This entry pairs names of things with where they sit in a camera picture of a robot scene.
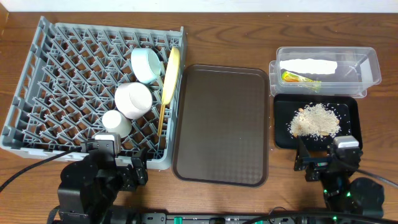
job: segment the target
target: white backdrop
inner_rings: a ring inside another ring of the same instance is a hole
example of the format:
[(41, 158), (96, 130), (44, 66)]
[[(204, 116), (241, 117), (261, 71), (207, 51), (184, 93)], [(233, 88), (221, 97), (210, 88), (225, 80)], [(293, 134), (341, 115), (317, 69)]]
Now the white backdrop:
[(398, 12), (398, 0), (0, 0), (10, 12)]

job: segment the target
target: crate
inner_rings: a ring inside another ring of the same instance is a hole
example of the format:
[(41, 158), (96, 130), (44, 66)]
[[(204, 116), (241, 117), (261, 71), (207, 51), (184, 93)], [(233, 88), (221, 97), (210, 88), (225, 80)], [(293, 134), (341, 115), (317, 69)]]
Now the crate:
[[(172, 47), (181, 51), (180, 75), (173, 100), (165, 110), (159, 140), (160, 78), (149, 85), (154, 102), (143, 117), (132, 121), (133, 132), (122, 139), (118, 165), (131, 163), (139, 149), (148, 148), (149, 169), (171, 165), (177, 125), (178, 96), (186, 52), (180, 31), (52, 24), (41, 17), (8, 112), (0, 146), (25, 158), (46, 159), (105, 132), (101, 117), (115, 108), (114, 91), (122, 83), (136, 82), (130, 55), (134, 47), (150, 47), (166, 66)], [(79, 161), (73, 152), (59, 161)]]

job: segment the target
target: small white cup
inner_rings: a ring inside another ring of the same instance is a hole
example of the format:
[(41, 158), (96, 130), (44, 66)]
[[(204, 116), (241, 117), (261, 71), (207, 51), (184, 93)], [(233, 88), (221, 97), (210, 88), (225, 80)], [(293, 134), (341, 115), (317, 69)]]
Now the small white cup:
[(125, 117), (137, 119), (152, 107), (152, 94), (144, 84), (123, 83), (116, 89), (114, 101)]
[(129, 135), (132, 128), (131, 121), (117, 110), (107, 111), (104, 116), (102, 116), (102, 123), (107, 132), (117, 133), (121, 138)]
[(160, 75), (161, 63), (152, 49), (135, 48), (131, 52), (132, 71), (143, 84), (150, 84), (156, 80)]

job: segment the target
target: wooden table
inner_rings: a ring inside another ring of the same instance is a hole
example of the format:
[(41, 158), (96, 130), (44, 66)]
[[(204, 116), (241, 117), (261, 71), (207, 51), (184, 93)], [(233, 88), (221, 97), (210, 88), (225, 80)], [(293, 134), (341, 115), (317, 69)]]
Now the wooden table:
[[(187, 31), (186, 65), (195, 63), (260, 68), (281, 46), (373, 47), (382, 83), (358, 100), (364, 156), (361, 167), (398, 181), (398, 14), (176, 14), (10, 13), (0, 41), (0, 124), (4, 123), (40, 16), (50, 22)], [(120, 192), (116, 205), (170, 213), (268, 213), (324, 207), (319, 182), (294, 172), (295, 151), (277, 149), (270, 135), (269, 177), (259, 188), (178, 180), (170, 169), (150, 170), (135, 193)], [(0, 151), (0, 182), (37, 162)], [(64, 162), (49, 162), (17, 178), (0, 194), (0, 223), (45, 223), (58, 205)], [(385, 187), (384, 217), (398, 220), (398, 190)]]

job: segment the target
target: brown tray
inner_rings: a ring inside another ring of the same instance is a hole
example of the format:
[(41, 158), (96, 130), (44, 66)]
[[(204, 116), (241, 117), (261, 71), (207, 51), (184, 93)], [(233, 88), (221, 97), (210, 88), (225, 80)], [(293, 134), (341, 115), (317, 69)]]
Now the brown tray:
[(266, 181), (268, 83), (258, 69), (184, 71), (172, 164), (179, 179), (248, 187)]

